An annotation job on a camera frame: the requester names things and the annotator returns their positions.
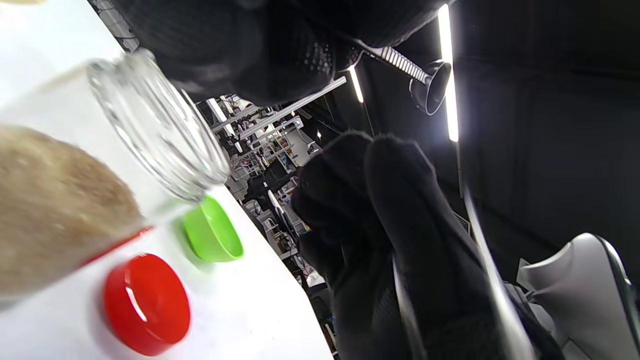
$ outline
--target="gloved hand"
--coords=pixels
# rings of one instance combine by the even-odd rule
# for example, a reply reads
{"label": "gloved hand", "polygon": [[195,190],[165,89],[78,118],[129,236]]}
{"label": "gloved hand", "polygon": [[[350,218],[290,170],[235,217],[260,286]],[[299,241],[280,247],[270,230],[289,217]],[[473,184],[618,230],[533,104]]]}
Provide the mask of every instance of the gloved hand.
{"label": "gloved hand", "polygon": [[235,93],[282,104],[326,86],[362,53],[397,45],[446,0],[112,0],[140,45],[194,101]]}
{"label": "gloved hand", "polygon": [[350,133],[312,158],[292,198],[302,256],[333,290],[340,358],[409,359],[392,254],[430,360],[501,359],[475,242],[415,143]]}

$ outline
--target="green lid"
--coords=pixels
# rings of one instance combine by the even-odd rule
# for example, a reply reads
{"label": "green lid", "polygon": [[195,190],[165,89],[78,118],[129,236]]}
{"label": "green lid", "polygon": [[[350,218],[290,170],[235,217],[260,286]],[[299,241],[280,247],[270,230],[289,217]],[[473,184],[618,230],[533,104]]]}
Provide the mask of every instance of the green lid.
{"label": "green lid", "polygon": [[211,262],[233,261],[244,255],[240,238],[216,199],[206,197],[184,216],[184,229],[193,252]]}

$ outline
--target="jar rim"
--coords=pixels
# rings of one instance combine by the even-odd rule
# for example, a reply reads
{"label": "jar rim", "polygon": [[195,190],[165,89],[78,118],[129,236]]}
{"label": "jar rim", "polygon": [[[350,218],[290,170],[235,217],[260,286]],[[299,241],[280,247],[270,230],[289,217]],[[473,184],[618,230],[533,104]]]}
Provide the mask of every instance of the jar rim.
{"label": "jar rim", "polygon": [[92,92],[141,165],[179,199],[199,202],[227,180],[229,165],[189,95],[178,91],[139,49],[87,66]]}

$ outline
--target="red bottle cap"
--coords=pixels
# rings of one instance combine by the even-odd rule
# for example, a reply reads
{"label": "red bottle cap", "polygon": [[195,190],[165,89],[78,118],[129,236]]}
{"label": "red bottle cap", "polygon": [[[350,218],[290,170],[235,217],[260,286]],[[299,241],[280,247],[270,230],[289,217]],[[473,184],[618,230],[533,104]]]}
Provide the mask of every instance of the red bottle cap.
{"label": "red bottle cap", "polygon": [[114,333],[133,350],[155,356],[189,331],[189,299],[161,258],[142,254],[114,268],[104,285],[104,309]]}

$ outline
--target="jar lid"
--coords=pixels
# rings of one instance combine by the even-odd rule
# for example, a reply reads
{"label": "jar lid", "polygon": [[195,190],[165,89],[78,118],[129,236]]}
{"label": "jar lid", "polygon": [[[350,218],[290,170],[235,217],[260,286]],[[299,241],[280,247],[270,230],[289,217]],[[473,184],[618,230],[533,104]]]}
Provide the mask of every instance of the jar lid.
{"label": "jar lid", "polygon": [[200,259],[226,262],[244,255],[240,237],[216,199],[207,196],[183,221],[191,249]]}
{"label": "jar lid", "polygon": [[146,356],[178,343],[191,323],[180,279],[152,254],[138,255],[111,271],[104,285],[104,308],[120,340]]}

